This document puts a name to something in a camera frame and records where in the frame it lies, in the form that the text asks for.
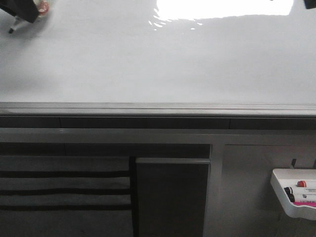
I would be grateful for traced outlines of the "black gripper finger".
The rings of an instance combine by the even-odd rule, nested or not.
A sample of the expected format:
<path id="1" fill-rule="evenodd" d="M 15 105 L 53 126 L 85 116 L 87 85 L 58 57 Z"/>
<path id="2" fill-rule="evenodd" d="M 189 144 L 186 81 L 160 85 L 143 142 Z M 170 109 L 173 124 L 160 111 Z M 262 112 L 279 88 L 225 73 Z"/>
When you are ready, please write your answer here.
<path id="1" fill-rule="evenodd" d="M 12 16 L 34 23 L 39 11 L 33 0 L 0 0 L 0 8 Z"/>

